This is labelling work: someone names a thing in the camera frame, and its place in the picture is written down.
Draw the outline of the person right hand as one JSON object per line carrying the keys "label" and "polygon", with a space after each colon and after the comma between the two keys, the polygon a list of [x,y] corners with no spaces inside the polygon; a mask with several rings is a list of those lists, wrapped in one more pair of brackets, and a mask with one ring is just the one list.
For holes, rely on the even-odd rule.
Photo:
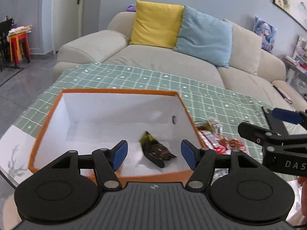
{"label": "person right hand", "polygon": [[301,211],[307,217],[307,177],[298,177],[298,183],[302,186]]}

